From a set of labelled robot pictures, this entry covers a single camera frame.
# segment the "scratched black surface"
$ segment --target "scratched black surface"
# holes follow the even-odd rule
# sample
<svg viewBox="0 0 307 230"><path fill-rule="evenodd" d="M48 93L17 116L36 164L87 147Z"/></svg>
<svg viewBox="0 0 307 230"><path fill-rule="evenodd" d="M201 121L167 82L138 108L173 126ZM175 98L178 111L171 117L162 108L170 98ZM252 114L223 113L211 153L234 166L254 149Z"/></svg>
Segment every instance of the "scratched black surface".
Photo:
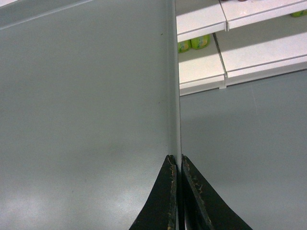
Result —
<svg viewBox="0 0 307 230"><path fill-rule="evenodd" d="M130 230L176 229L177 167L167 155L149 197Z"/></svg>
<svg viewBox="0 0 307 230"><path fill-rule="evenodd" d="M182 161L182 179L188 230L252 230L186 156Z"/></svg>

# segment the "shelving unit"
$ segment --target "shelving unit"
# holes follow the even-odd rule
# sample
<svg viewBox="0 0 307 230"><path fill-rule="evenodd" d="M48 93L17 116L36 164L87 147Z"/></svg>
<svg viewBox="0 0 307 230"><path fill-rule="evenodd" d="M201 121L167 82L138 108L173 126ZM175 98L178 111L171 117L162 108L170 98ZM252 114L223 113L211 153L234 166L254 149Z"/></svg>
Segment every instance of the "shelving unit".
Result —
<svg viewBox="0 0 307 230"><path fill-rule="evenodd" d="M288 15L217 33L226 85L307 67L307 17Z"/></svg>
<svg viewBox="0 0 307 230"><path fill-rule="evenodd" d="M180 54L180 95L306 69L307 16L292 18L289 14L307 9L307 0L267 0L265 4L262 0L229 0L221 2L223 9L213 1L206 1L208 8L205 3L197 8L197 2L176 1L178 41L217 32L225 71L213 42L203 51ZM211 20L209 14L202 18L203 25L201 20L192 20L212 9L224 11L224 29L214 27L217 20ZM189 23L195 25L194 30L188 30Z"/></svg>
<svg viewBox="0 0 307 230"><path fill-rule="evenodd" d="M229 0L221 6L229 30L307 9L307 0Z"/></svg>
<svg viewBox="0 0 307 230"><path fill-rule="evenodd" d="M178 55L180 95L224 87L224 69L211 35L211 44Z"/></svg>
<svg viewBox="0 0 307 230"><path fill-rule="evenodd" d="M176 15L178 42L226 28L218 0L176 0Z"/></svg>

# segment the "gray metal panel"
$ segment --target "gray metal panel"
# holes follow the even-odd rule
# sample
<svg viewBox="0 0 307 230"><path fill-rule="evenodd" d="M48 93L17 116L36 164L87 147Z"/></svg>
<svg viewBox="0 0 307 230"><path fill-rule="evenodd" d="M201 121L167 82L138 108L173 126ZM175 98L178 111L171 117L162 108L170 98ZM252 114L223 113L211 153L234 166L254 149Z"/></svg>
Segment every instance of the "gray metal panel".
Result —
<svg viewBox="0 0 307 230"><path fill-rule="evenodd" d="M181 97L182 153L254 230L307 229L306 76Z"/></svg>
<svg viewBox="0 0 307 230"><path fill-rule="evenodd" d="M128 229L180 156L173 1L0 30L0 229Z"/></svg>

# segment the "worn black material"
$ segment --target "worn black material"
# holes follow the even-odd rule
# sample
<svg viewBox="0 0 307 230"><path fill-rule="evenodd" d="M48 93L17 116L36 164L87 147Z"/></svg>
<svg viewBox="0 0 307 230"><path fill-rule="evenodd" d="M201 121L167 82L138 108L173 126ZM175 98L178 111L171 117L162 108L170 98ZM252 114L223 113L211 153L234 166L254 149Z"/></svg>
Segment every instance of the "worn black material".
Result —
<svg viewBox="0 0 307 230"><path fill-rule="evenodd" d="M177 167L167 155L149 197L130 230L175 230L177 215Z"/></svg>
<svg viewBox="0 0 307 230"><path fill-rule="evenodd" d="M182 184L188 230L252 230L186 156L182 158Z"/></svg>

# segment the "green bottle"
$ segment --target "green bottle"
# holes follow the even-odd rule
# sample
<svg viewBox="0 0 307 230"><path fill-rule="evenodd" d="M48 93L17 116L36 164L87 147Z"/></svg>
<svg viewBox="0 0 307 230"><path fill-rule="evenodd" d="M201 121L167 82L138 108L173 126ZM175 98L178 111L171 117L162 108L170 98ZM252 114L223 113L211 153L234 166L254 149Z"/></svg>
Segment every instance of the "green bottle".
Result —
<svg viewBox="0 0 307 230"><path fill-rule="evenodd" d="M290 14L292 17L300 17L300 16L304 16L307 15L307 10L303 10L303 11L299 11L299 12L294 12Z"/></svg>
<svg viewBox="0 0 307 230"><path fill-rule="evenodd" d="M191 41L178 42L178 53L184 53L191 49Z"/></svg>
<svg viewBox="0 0 307 230"><path fill-rule="evenodd" d="M193 49L202 49L209 45L210 34L191 39Z"/></svg>

